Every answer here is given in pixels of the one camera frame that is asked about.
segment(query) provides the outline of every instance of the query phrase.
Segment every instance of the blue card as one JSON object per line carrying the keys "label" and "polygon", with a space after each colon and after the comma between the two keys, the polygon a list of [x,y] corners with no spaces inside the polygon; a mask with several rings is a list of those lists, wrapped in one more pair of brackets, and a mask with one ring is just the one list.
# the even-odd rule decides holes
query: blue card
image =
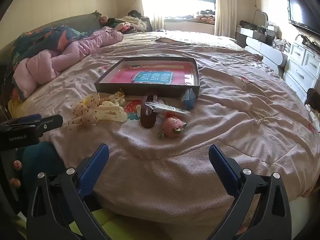
{"label": "blue card", "polygon": [[141,71],[134,78],[134,82],[170,84],[172,72],[170,71]]}

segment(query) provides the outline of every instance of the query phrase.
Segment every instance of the plastic bag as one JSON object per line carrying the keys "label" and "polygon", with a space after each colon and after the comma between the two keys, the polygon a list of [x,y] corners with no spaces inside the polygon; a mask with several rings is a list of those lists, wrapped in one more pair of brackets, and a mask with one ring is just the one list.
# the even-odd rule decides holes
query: plastic bag
{"label": "plastic bag", "polygon": [[183,102],[186,110],[191,110],[195,107],[196,94],[192,88],[189,88],[181,95],[180,100]]}
{"label": "plastic bag", "polygon": [[165,115],[167,113],[172,113],[174,116],[177,117],[186,117],[190,116],[191,112],[176,108],[173,106],[167,106],[165,104],[161,104],[157,101],[153,102],[145,102],[146,106],[149,106],[155,113]]}

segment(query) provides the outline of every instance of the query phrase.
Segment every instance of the finger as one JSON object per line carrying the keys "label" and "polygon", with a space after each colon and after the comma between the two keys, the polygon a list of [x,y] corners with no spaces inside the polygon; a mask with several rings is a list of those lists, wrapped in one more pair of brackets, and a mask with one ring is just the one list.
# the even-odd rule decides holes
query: finger
{"label": "finger", "polygon": [[22,168],[22,163],[18,160],[14,161],[13,163],[13,167],[16,171],[20,171]]}
{"label": "finger", "polygon": [[12,178],[9,180],[9,183],[11,186],[15,187],[15,188],[20,188],[21,187],[21,182],[20,180],[16,179],[16,178]]}

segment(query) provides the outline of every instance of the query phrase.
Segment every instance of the drawer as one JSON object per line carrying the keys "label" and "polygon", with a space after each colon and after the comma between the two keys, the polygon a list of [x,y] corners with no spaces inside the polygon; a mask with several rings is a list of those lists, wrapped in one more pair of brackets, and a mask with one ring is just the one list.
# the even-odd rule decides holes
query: drawer
{"label": "drawer", "polygon": [[307,99],[307,93],[303,90],[303,88],[290,76],[288,72],[285,72],[283,75],[284,81],[287,85],[296,92],[297,96],[304,103]]}
{"label": "drawer", "polygon": [[318,80],[308,71],[304,71],[298,67],[293,61],[289,60],[286,68],[289,74],[305,91],[308,91],[309,88],[316,87]]}
{"label": "drawer", "polygon": [[311,52],[306,51],[302,67],[318,79],[320,74],[320,58]]}
{"label": "drawer", "polygon": [[292,44],[290,49],[290,57],[294,59],[298,64],[302,65],[305,52],[306,50],[302,46]]}

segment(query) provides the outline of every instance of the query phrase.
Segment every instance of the blue gripper pad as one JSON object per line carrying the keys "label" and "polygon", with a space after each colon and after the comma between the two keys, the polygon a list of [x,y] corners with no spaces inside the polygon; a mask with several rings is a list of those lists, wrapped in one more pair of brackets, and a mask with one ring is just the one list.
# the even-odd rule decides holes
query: blue gripper pad
{"label": "blue gripper pad", "polygon": [[241,181],[230,166],[230,163],[228,163],[228,159],[232,160],[226,157],[219,147],[212,145],[209,148],[209,160],[225,190],[228,195],[238,197],[240,194]]}
{"label": "blue gripper pad", "polygon": [[19,118],[18,123],[33,122],[33,121],[40,120],[41,118],[42,118],[41,114],[28,115],[28,116]]}
{"label": "blue gripper pad", "polygon": [[83,170],[82,173],[79,174],[78,178],[78,194],[82,199],[92,192],[93,187],[96,184],[104,166],[106,166],[108,159],[108,146],[100,144],[95,153],[91,157],[82,160],[77,167],[77,172],[81,172]]}

